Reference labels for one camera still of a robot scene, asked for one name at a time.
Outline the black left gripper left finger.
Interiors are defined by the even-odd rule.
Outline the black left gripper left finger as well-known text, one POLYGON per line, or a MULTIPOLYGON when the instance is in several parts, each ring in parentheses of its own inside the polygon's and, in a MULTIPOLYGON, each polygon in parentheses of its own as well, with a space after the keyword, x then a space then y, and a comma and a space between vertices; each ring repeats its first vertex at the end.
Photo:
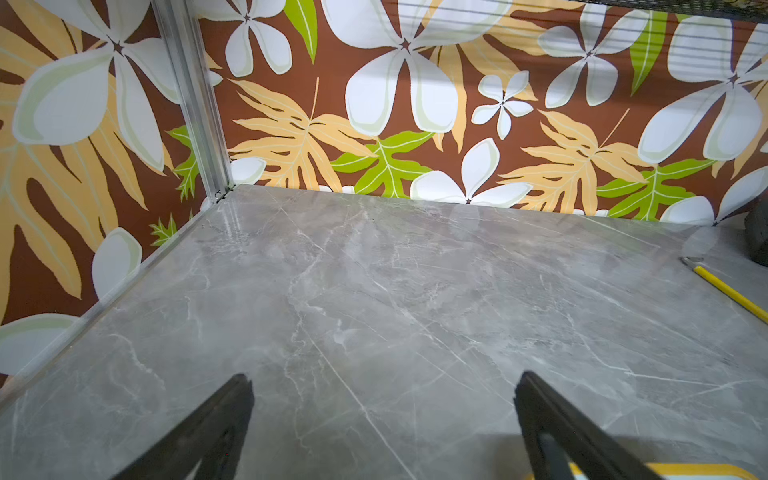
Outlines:
POLYGON ((255 397, 246 375, 233 375, 213 395, 117 473, 117 479, 232 479, 255 397))

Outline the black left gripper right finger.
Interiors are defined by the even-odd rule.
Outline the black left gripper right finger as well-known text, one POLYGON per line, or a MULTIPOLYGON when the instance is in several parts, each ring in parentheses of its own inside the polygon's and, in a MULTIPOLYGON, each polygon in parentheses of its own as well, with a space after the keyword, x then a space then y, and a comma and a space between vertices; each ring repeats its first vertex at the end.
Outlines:
POLYGON ((658 479, 660 476, 592 422, 533 371, 525 371, 514 404, 536 479, 658 479))

